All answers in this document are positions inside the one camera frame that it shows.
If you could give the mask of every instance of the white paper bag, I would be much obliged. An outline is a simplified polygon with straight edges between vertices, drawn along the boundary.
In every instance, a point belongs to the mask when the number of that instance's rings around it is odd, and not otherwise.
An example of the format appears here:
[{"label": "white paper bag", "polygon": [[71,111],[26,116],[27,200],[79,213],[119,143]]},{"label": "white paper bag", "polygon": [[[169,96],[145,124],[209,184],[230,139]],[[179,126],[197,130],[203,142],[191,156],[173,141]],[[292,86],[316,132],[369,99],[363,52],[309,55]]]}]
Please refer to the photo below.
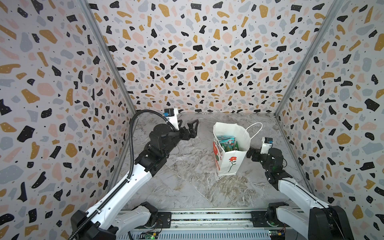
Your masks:
[{"label": "white paper bag", "polygon": [[[263,128],[263,124],[261,124],[261,128],[257,131],[256,134],[260,132]],[[252,137],[249,136],[247,129],[242,126],[229,123],[217,122],[214,125],[214,156],[215,163],[217,168],[217,173],[219,176],[225,175],[235,175],[237,170],[240,168],[240,164],[243,162],[247,151],[249,150],[249,145],[251,143]],[[216,136],[233,136],[235,137],[235,141],[237,141],[239,151],[229,151],[225,152],[223,147],[220,145]]]}]

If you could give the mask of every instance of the side wall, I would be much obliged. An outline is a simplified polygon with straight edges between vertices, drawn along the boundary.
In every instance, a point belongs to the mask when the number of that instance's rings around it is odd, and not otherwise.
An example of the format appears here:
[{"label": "side wall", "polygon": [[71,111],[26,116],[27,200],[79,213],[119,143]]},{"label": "side wall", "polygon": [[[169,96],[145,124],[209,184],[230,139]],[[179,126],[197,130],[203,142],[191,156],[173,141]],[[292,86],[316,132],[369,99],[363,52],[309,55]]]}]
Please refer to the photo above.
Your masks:
[{"label": "side wall", "polygon": [[106,193],[126,102],[76,1],[0,7],[0,238],[66,239]]},{"label": "side wall", "polygon": [[315,194],[383,239],[383,1],[346,1],[278,116]]},{"label": "side wall", "polygon": [[90,0],[137,109],[274,112],[331,0]]}]

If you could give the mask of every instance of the back wall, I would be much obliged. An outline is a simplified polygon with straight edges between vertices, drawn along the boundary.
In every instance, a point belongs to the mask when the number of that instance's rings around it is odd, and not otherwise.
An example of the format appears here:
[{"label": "back wall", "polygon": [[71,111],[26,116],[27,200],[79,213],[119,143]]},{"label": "back wall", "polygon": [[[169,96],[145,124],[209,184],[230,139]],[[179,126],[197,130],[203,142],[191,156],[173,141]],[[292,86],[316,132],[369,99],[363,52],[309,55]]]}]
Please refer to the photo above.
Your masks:
[{"label": "back wall", "polygon": [[331,3],[91,0],[90,7],[137,109],[270,113]]}]

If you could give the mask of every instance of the marble table surface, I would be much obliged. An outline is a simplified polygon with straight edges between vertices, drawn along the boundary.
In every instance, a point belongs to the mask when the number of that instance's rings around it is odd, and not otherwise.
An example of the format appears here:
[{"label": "marble table surface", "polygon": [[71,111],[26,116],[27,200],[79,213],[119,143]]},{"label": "marble table surface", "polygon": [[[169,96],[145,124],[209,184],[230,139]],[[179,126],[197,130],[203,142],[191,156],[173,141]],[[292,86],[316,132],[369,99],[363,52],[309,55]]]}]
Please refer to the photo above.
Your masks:
[{"label": "marble table surface", "polygon": [[[145,201],[158,209],[265,208],[270,202],[289,202],[287,196],[268,183],[261,164],[251,159],[243,160],[236,175],[217,176],[212,144],[216,122],[237,123],[245,128],[262,122],[263,129],[251,140],[251,147],[260,148],[262,137],[272,137],[273,147],[281,149],[287,161],[286,172],[305,186],[272,114],[180,113],[178,119],[183,120],[182,126],[199,119],[197,137],[181,140],[161,170],[136,192],[123,209],[132,209]],[[159,123],[163,121],[156,115],[140,115],[133,137],[135,158],[149,142],[153,127]],[[250,136],[259,128],[258,124],[250,128]],[[122,163],[119,178],[128,170],[129,156]]]}]

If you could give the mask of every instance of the bag handle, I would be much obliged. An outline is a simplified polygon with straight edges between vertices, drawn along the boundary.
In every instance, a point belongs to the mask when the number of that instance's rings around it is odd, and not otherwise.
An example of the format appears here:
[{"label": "bag handle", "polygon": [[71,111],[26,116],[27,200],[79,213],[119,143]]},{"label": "bag handle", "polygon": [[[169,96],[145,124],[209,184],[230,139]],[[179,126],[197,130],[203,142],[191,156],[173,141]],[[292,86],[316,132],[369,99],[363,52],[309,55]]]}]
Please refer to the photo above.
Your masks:
[{"label": "bag handle", "polygon": [[260,130],[263,129],[263,124],[262,124],[261,122],[256,122],[256,123],[252,124],[251,126],[247,127],[246,130],[248,130],[248,128],[250,128],[250,127],[252,127],[253,125],[258,124],[258,123],[260,123],[260,124],[262,125],[262,127],[261,127],[261,128],[257,131],[257,133],[254,135],[254,136],[256,136],[256,135],[260,132]]}]

